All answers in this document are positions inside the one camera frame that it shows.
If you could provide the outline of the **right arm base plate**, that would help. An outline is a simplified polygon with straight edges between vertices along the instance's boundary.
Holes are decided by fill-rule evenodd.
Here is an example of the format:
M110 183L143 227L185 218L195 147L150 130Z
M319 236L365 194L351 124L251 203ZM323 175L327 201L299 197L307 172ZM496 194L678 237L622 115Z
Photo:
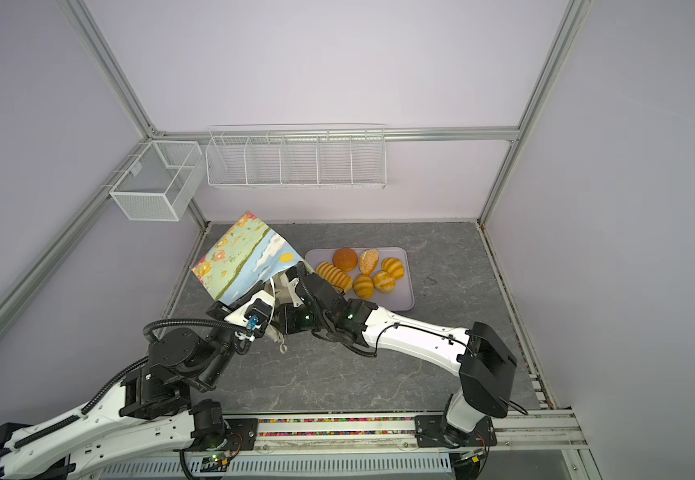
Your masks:
M415 418L415 438L421 448L493 447L497 436L493 422L485 416L469 432L459 430L447 423L443 414L417 415Z

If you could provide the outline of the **long ridged yellow bread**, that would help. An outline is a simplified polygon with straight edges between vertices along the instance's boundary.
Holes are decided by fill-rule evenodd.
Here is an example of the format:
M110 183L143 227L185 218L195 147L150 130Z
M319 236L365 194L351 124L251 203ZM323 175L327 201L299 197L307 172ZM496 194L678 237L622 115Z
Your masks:
M316 273L341 293L349 293L353 289L353 278L330 262L319 264Z

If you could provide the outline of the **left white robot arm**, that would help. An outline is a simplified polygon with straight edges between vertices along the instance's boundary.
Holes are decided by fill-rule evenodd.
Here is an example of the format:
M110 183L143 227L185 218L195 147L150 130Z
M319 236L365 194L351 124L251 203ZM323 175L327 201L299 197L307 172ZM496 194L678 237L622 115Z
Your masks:
M236 354L265 334L274 303L261 298L220 319L161 319L145 326L145 357L85 404L37 425L0 426L0 479L66 479L114 454L222 451L235 436L220 403L194 404Z

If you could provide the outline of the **green paper gift bag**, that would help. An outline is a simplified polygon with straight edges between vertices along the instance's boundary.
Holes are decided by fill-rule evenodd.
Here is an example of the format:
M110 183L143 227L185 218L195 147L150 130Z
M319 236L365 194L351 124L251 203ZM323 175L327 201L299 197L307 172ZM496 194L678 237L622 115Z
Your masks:
M214 301L229 305L258 282L267 282L301 261L303 257L280 234L245 212L191 272Z

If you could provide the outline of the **round brown fake bun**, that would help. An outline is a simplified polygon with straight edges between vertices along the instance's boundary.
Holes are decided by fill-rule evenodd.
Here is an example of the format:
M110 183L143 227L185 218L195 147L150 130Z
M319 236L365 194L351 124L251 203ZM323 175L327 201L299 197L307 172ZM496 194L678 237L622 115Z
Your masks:
M332 264L341 271L349 273L359 266L359 256L351 248L341 248L334 252Z

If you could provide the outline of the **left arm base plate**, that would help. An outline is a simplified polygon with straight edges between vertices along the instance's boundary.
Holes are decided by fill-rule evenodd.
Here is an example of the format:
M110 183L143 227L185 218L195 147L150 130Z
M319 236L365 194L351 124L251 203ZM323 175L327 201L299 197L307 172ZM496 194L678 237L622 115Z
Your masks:
M223 426L211 427L201 440L205 451L250 451L255 446L259 422L253 417L225 419Z

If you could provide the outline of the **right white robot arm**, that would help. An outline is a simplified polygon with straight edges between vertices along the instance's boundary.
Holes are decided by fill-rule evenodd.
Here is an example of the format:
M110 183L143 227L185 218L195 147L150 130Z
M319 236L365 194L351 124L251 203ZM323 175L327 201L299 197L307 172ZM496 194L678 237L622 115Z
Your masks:
M441 420L445 444L461 445L485 419L509 414L517 358L491 326L433 325L367 300L346 299L302 261L275 275L273 285L289 295L274 318L283 333L309 332L367 358L391 350L459 378Z

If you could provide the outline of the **yellow fake bread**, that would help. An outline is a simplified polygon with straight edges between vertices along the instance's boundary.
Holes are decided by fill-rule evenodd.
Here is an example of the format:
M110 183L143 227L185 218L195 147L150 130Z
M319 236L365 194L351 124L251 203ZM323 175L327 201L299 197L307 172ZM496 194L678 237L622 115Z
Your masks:
M391 274L395 280L401 280L405 277L405 266L403 262L397 258L385 258L385 260L381 262L381 269Z

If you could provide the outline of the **oval orange fake bread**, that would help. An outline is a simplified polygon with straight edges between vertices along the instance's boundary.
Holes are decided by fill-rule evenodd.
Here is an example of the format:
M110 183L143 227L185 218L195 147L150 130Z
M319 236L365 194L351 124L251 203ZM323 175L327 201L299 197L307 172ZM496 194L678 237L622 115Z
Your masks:
M361 274L371 276L379 264L379 250L367 249L359 254L359 270Z

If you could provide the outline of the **round pale scored bun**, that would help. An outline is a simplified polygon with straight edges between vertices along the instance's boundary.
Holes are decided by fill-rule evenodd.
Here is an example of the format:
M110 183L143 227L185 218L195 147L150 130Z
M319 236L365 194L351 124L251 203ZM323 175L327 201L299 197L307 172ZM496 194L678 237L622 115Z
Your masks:
M395 291L397 280L393 274L390 274L385 270L381 270L377 272L375 276L373 276L373 285L375 286L375 290L384 294L389 294Z

